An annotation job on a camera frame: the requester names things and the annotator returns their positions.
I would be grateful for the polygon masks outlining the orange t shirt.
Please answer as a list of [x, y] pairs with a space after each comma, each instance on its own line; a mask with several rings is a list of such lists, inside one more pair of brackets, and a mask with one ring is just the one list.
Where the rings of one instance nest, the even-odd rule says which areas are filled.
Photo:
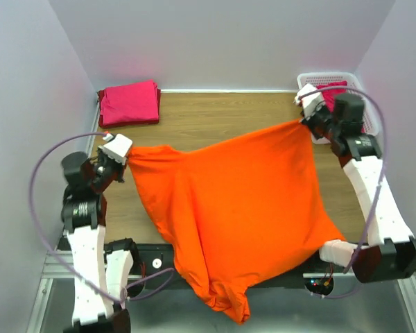
[[325, 211], [309, 130], [298, 120], [191, 152], [134, 147], [128, 164], [177, 272], [242, 324], [246, 291], [343, 234]]

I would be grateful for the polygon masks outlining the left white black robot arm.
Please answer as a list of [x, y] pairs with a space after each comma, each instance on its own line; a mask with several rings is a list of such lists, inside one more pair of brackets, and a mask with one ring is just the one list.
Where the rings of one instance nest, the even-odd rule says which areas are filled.
[[77, 272], [68, 332], [131, 330], [122, 292], [129, 273], [140, 267], [141, 258], [132, 239], [104, 243], [107, 201], [103, 192], [112, 181], [123, 182], [126, 154], [100, 147], [96, 161], [81, 151], [61, 161], [67, 181], [61, 219]]

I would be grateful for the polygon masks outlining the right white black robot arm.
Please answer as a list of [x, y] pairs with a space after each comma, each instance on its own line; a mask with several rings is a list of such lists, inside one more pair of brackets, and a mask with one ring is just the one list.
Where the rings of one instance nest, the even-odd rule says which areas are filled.
[[333, 110], [319, 91], [298, 93], [302, 124], [316, 139], [327, 139], [354, 188], [365, 219], [361, 240], [327, 241], [305, 254], [306, 265], [320, 271], [329, 263], [352, 271], [362, 283], [406, 279], [416, 271], [416, 238], [406, 225], [385, 178], [386, 154], [363, 130], [365, 103], [357, 94], [335, 97]]

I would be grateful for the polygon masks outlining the crumpled pink t shirt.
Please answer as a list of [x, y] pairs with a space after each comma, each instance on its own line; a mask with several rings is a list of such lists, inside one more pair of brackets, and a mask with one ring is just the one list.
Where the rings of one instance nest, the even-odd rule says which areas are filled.
[[[346, 87], [347, 86], [347, 81], [346, 80], [336, 81], [336, 82], [328, 83], [326, 85], [316, 85], [315, 87], [317, 89], [322, 89], [322, 88], [326, 88], [326, 87], [335, 87], [335, 86], [345, 86]], [[345, 93], [346, 91], [347, 91], [346, 89], [329, 89], [329, 90], [326, 90], [326, 91], [322, 92], [325, 104], [328, 107], [330, 112], [333, 112], [336, 96], [338, 94]]]

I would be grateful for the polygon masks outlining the pink plastic basket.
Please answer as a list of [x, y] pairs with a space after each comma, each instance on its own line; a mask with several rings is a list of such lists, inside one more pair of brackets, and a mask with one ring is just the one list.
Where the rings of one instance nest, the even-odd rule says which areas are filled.
[[[297, 84], [299, 89], [302, 89], [306, 84], [311, 84], [315, 87], [337, 85], [345, 81], [345, 86], [362, 90], [362, 87], [355, 75], [348, 72], [311, 72], [299, 74], [297, 77]], [[365, 110], [363, 115], [363, 132], [377, 136], [379, 134], [378, 116], [372, 104], [363, 97], [365, 102]]]

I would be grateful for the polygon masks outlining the folded pink t shirt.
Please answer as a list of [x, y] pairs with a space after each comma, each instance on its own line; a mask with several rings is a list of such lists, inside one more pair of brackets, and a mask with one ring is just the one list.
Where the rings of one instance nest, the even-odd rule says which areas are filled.
[[106, 87], [101, 101], [103, 124], [159, 119], [161, 90], [153, 80]]

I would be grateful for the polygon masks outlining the folded dark red t shirt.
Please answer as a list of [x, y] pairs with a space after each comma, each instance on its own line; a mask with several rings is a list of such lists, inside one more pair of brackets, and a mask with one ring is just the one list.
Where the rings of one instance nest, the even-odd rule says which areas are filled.
[[111, 125], [104, 125], [103, 124], [103, 115], [101, 114], [101, 101], [103, 100], [103, 97], [105, 96], [105, 92], [103, 90], [97, 91], [98, 101], [98, 126], [103, 129], [109, 129], [109, 128], [117, 128], [117, 127], [124, 127], [124, 126], [134, 126], [134, 125], [153, 125], [159, 123], [159, 119], [157, 120], [143, 120], [143, 121], [122, 121], [118, 123], [114, 123]]

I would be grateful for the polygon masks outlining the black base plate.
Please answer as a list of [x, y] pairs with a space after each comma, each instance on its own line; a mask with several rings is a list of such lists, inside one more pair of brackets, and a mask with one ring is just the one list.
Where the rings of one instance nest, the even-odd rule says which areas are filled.
[[[57, 254], [68, 264], [72, 264], [71, 251], [59, 250]], [[173, 247], [169, 244], [137, 244], [137, 252], [134, 256], [134, 264], [130, 269], [129, 281], [152, 275], [164, 268], [174, 268], [173, 256]], [[328, 296], [333, 290], [333, 278], [337, 277], [337, 270], [332, 264], [320, 260], [319, 254], [315, 253], [303, 264], [281, 275], [260, 282], [252, 286], [252, 288], [306, 288], [313, 293]], [[73, 277], [71, 272], [68, 272], [53, 255], [47, 257], [44, 273], [52, 274], [55, 278]], [[156, 289], [161, 283], [166, 281], [168, 276], [169, 274], [165, 273], [147, 281], [144, 284], [145, 289]], [[165, 286], [165, 289], [190, 289], [190, 286], [178, 273], [175, 273], [171, 282]]]

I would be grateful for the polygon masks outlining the aluminium frame rail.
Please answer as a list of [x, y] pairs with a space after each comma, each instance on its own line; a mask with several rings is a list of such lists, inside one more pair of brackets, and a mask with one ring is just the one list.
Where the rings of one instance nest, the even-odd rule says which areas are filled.
[[[207, 144], [215, 139], [227, 139], [228, 135], [220, 130], [243, 134], [245, 130], [276, 124], [278, 121], [294, 119], [300, 108], [289, 101], [294, 94], [285, 92], [171, 92], [162, 95], [160, 111], [162, 120], [158, 129], [154, 126], [128, 126], [117, 128], [125, 135], [142, 142], [152, 143], [153, 139], [171, 139], [180, 148], [195, 148], [196, 144]], [[192, 125], [195, 129], [206, 130], [203, 137], [184, 138], [184, 130]], [[320, 179], [325, 181], [323, 189], [334, 191], [349, 182], [343, 180], [343, 173], [338, 176], [338, 167], [334, 165], [331, 153], [324, 146], [316, 146], [315, 161]], [[325, 193], [329, 207], [341, 204], [331, 210], [333, 217], [342, 218], [340, 225], [346, 235], [359, 235], [362, 225], [356, 223], [356, 199], [351, 199], [349, 191], [342, 191], [342, 202], [334, 200], [330, 193]], [[115, 208], [110, 207], [110, 236], [136, 236], [137, 240], [158, 240], [158, 234], [148, 227], [146, 215], [142, 215], [139, 199], [136, 207], [130, 208], [128, 199], [134, 194], [122, 190], [117, 185], [110, 190], [110, 199], [116, 199]], [[331, 296], [346, 296], [336, 300], [320, 300], [319, 295], [310, 293], [305, 288], [302, 278], [318, 278], [326, 264], [313, 256], [307, 264], [294, 271], [270, 279], [250, 289], [254, 314], [250, 324], [238, 326], [220, 314], [214, 314], [200, 301], [188, 284], [177, 273], [167, 289], [158, 296], [143, 301], [128, 303], [132, 332], [416, 332], [416, 279], [410, 277], [397, 282], [379, 282], [357, 285], [351, 274], [343, 275], [336, 267], [334, 282], [337, 287]], [[48, 254], [44, 264], [42, 280], [46, 283], [40, 287], [44, 290], [44, 313], [40, 314], [37, 328], [28, 332], [60, 332], [60, 324], [69, 325], [66, 320], [67, 291], [72, 288], [73, 275]]]

